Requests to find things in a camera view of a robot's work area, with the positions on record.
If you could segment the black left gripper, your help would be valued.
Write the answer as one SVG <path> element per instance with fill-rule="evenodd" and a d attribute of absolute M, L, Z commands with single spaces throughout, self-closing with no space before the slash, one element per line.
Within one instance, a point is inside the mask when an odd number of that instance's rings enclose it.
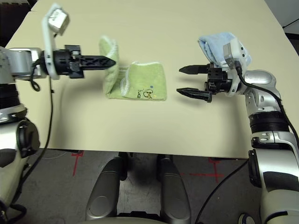
<path fill-rule="evenodd" d="M 116 65 L 106 56 L 82 56 L 79 45 L 65 45 L 64 49 L 53 51 L 53 59 L 57 74 L 72 79 L 84 78 L 84 70 L 107 70 Z"/>

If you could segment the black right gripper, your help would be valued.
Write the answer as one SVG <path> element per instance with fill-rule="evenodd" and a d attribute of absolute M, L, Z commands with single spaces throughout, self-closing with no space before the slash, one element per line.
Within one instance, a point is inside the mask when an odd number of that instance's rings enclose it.
<path fill-rule="evenodd" d="M 188 65 L 179 69 L 179 72 L 188 75 L 207 74 L 205 91 L 196 88 L 178 88 L 176 91 L 189 98 L 200 99 L 212 102 L 212 94 L 229 92 L 232 86 L 232 79 L 228 78 L 227 72 L 222 68 L 216 68 L 214 63 L 208 65 Z"/>

